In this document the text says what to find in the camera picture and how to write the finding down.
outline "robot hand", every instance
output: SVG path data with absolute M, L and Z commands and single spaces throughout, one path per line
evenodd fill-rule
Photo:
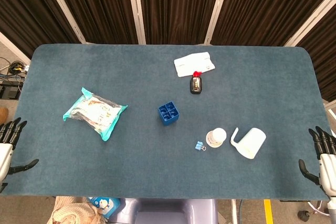
M 316 132 L 309 129 L 313 138 L 317 159 L 320 164 L 320 177 L 309 173 L 305 162 L 299 160 L 303 176 L 320 186 L 330 198 L 328 209 L 332 223 L 336 223 L 336 138 L 316 126 Z
M 15 150 L 20 133 L 27 121 L 17 125 L 21 118 L 17 118 L 12 122 L 0 125 L 0 193 L 7 186 L 7 183 L 2 183 L 8 174 L 14 174 L 33 168 L 38 159 L 33 160 L 25 166 L 10 167 L 13 152 Z

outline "blue pen holder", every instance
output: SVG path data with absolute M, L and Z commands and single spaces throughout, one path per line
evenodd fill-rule
M 166 103 L 158 108 L 159 115 L 164 126 L 167 126 L 179 119 L 180 114 L 173 102 Z

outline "white paper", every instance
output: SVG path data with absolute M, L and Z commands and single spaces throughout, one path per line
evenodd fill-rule
M 208 52 L 199 52 L 174 60 L 178 77 L 192 76 L 195 71 L 207 72 L 215 69 Z

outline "wheel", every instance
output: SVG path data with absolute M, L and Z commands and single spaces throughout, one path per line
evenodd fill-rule
M 307 222 L 309 220 L 308 211 L 298 211 L 298 217 L 300 220 Z

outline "jug handle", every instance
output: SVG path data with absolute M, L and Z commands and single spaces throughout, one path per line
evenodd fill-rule
M 237 148 L 238 144 L 234 141 L 234 139 L 235 139 L 235 137 L 237 135 L 237 132 L 238 132 L 238 128 L 236 128 L 235 131 L 233 132 L 233 134 L 231 136 L 231 141 L 230 141 L 231 145 L 233 145 L 236 148 Z

